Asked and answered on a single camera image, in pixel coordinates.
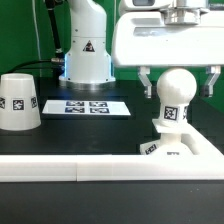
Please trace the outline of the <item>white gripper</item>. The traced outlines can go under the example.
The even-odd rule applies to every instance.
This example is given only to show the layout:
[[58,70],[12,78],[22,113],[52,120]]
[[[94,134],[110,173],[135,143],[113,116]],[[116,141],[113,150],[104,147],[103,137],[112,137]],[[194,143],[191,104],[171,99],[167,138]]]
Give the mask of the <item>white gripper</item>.
[[114,30],[112,60],[116,67],[140,66],[147,98],[152,97],[149,67],[208,66],[200,94],[212,97],[224,65],[224,12],[211,11],[196,26],[165,25],[159,12],[126,13]]

